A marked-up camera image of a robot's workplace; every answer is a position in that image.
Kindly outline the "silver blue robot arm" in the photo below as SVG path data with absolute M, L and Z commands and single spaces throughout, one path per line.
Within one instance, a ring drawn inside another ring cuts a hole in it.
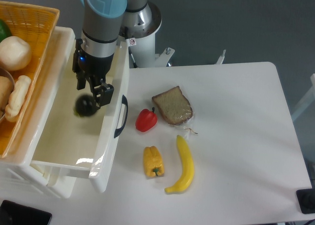
M 155 52 L 155 35 L 162 17 L 157 6 L 148 0 L 80 0 L 84 6 L 81 37 L 76 40 L 72 70 L 77 89 L 89 83 L 91 95 L 78 97 L 76 111 L 90 116 L 108 105 L 114 87 L 106 81 L 116 46 L 128 45 L 131 66 L 169 66 L 174 50 Z

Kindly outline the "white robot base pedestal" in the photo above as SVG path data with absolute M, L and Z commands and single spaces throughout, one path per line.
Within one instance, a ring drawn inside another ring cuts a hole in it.
M 151 2 L 139 11 L 124 13 L 119 42 L 128 45 L 130 68 L 171 66 L 174 49 L 167 47 L 162 53 L 156 53 L 156 33 L 161 24 L 160 10 Z

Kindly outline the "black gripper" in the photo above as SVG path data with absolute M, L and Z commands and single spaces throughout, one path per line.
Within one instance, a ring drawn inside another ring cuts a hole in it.
M 76 39 L 72 62 L 72 71 L 76 74 L 77 79 L 76 89 L 84 89 L 87 80 L 96 108 L 100 109 L 108 105 L 113 96 L 114 87 L 106 83 L 106 74 L 111 68 L 114 55 L 112 54 L 109 57 L 92 56 L 83 50 L 81 52 L 82 44 L 83 40 L 81 38 Z

